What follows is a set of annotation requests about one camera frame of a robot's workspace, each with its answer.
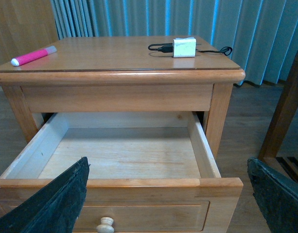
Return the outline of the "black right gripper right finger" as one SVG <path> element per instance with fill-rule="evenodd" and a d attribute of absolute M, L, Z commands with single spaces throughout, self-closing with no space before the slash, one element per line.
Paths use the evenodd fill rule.
<path fill-rule="evenodd" d="M 298 233 L 298 183 L 257 158 L 247 161 L 253 196 L 272 233 Z"/>

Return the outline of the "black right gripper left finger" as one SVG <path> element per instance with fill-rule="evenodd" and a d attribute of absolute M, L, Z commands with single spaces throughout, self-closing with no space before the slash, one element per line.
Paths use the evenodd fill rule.
<path fill-rule="evenodd" d="M 89 164 L 81 158 L 0 218 L 0 233 L 71 233 L 87 195 Z"/>

